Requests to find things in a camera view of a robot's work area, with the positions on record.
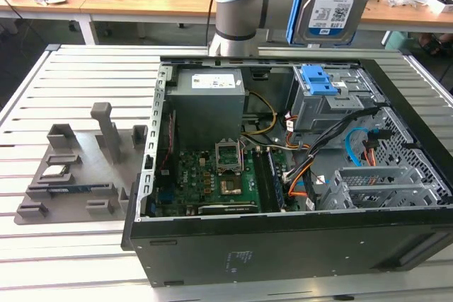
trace wooden desk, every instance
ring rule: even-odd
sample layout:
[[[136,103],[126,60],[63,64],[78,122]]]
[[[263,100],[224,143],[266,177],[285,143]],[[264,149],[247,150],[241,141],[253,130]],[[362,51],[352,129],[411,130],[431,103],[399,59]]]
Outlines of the wooden desk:
[[[65,4],[41,6],[33,0],[11,0],[24,18],[75,20],[81,26],[86,44],[96,44],[94,21],[139,23],[139,36],[144,37],[143,23],[205,24],[210,0],[67,0]],[[215,23],[215,2],[212,23]],[[0,0],[0,18],[16,18],[9,6]],[[434,15],[427,6],[390,7],[382,0],[369,0],[360,30],[453,33],[453,13]]]
[[[360,22],[363,25],[388,26],[387,30],[397,26],[399,30],[411,32],[444,32],[453,30],[453,13],[435,15],[422,4],[390,7],[385,1],[369,0]]]
[[[80,13],[80,8],[85,0],[66,0],[66,2],[61,4],[50,4],[47,6],[37,4],[34,0],[8,0],[8,2],[20,12]],[[4,0],[0,0],[0,11],[11,11],[11,8]]]
[[[86,0],[82,13],[147,16],[203,16],[210,0]],[[212,5],[215,13],[215,2]]]

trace hard drive label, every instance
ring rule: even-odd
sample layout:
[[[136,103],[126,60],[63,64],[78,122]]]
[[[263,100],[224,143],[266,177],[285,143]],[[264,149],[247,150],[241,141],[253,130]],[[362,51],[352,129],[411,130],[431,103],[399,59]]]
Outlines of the hard drive label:
[[[315,35],[336,35],[346,25],[354,0],[316,0],[309,29]]]

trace gray floor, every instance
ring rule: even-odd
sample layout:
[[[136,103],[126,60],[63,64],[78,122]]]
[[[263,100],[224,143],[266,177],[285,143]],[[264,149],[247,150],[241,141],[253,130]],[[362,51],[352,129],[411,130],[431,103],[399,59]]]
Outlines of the gray floor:
[[[5,105],[23,78],[38,60],[46,44],[28,28],[25,23],[17,22],[19,33],[0,35],[0,105]],[[56,44],[83,44],[80,32],[71,32],[68,22],[39,21],[32,22],[33,28],[42,36],[46,43]],[[106,28],[112,30],[110,37],[104,36]],[[205,25],[185,25],[178,28],[176,24],[147,24],[147,38],[137,37],[137,26],[134,23],[97,23],[99,39],[103,45],[195,45],[205,43]],[[214,27],[210,28],[210,38],[214,34]],[[381,40],[383,32],[358,31],[351,47],[354,48],[383,48]],[[265,43],[265,32],[258,33],[258,40]],[[285,33],[277,31],[275,42],[271,46],[287,46]],[[450,65],[451,58],[433,58],[426,55],[419,48],[412,53],[437,78],[441,77]],[[448,70],[442,82],[449,90],[453,87],[453,67]]]

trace white box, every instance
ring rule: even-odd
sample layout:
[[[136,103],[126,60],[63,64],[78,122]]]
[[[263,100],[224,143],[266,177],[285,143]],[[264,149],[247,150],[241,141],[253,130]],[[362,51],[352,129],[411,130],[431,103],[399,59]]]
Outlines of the white box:
[[[432,0],[428,3],[431,12],[435,14],[453,13],[453,0]]]

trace slotted metal tabletop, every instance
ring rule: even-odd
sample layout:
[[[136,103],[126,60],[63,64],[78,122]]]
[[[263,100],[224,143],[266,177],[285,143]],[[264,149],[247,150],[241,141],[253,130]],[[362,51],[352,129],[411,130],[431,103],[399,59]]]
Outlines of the slotted metal tabletop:
[[[373,58],[453,152],[449,94],[412,57],[386,50],[264,48],[265,56]],[[47,148],[54,123],[97,128],[94,102],[112,104],[118,129],[149,119],[159,56],[205,56],[203,47],[63,45],[46,51],[0,113],[0,301],[451,301],[453,247],[411,272],[152,289],[124,222],[18,226],[14,213]]]

